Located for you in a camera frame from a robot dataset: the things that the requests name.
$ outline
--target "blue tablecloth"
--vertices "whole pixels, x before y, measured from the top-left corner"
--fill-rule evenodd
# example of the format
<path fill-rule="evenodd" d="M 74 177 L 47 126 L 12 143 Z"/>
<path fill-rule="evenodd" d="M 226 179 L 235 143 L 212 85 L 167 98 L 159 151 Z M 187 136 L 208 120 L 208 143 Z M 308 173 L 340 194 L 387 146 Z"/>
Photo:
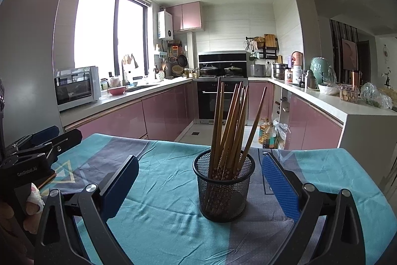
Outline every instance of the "blue tablecloth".
<path fill-rule="evenodd" d="M 63 153 L 54 165 L 57 177 L 42 189 L 81 191 L 99 183 L 131 155 L 139 175 L 109 228 L 136 265 L 266 264 L 287 236 L 293 221 L 285 217 L 261 173 L 262 150 L 251 149 L 256 162 L 247 208 L 231 223 L 213 223 L 199 211 L 193 159 L 206 146 L 146 141 L 94 134 Z M 397 230 L 386 199 L 358 163 L 343 149 L 278 151 L 273 154 L 302 182 L 319 190 L 352 191 L 363 226 L 367 264 L 374 264 Z M 321 217 L 300 263 L 311 257 L 324 224 Z M 92 262 L 100 260 L 82 221 L 79 232 Z"/>

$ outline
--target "utensil holder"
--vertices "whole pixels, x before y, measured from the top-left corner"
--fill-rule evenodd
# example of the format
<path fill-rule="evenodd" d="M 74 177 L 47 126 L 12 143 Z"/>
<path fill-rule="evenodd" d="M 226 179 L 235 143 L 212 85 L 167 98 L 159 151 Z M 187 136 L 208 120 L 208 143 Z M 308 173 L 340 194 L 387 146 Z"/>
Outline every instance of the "utensil holder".
<path fill-rule="evenodd" d="M 210 150 L 197 156 L 193 170 L 197 175 L 200 211 L 204 217 L 218 223 L 233 221 L 245 210 L 249 180 L 255 170 L 255 161 L 250 156 L 233 180 L 212 180 L 208 178 Z"/>

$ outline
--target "microwave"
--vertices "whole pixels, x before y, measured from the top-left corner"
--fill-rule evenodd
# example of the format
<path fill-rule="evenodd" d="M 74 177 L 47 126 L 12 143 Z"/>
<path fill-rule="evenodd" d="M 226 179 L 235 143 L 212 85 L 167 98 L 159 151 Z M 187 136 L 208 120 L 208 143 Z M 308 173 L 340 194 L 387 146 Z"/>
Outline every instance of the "microwave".
<path fill-rule="evenodd" d="M 98 67 L 55 70 L 54 83 L 60 112 L 101 97 Z"/>

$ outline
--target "window pane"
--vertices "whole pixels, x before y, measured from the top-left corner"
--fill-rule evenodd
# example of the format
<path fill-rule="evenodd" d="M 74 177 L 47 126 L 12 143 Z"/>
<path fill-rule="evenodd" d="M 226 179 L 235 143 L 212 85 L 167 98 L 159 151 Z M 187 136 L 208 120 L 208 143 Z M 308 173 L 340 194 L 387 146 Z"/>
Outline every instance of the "window pane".
<path fill-rule="evenodd" d="M 75 67 L 98 67 L 99 78 L 114 75 L 115 0 L 79 0 L 75 27 Z"/>
<path fill-rule="evenodd" d="M 120 74 L 122 73 L 121 61 L 125 55 L 133 54 L 138 68 L 135 68 L 134 61 L 124 66 L 128 74 L 129 82 L 135 76 L 144 76 L 143 59 L 143 8 L 130 0 L 119 1 L 118 11 L 118 54 Z"/>

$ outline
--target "white water heater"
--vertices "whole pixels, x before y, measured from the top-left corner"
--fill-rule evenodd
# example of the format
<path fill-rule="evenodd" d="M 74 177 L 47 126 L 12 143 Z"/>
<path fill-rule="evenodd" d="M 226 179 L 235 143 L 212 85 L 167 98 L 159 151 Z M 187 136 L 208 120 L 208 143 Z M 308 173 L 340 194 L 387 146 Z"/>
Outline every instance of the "white water heater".
<path fill-rule="evenodd" d="M 173 40 L 172 15 L 165 10 L 158 12 L 158 38 Z"/>

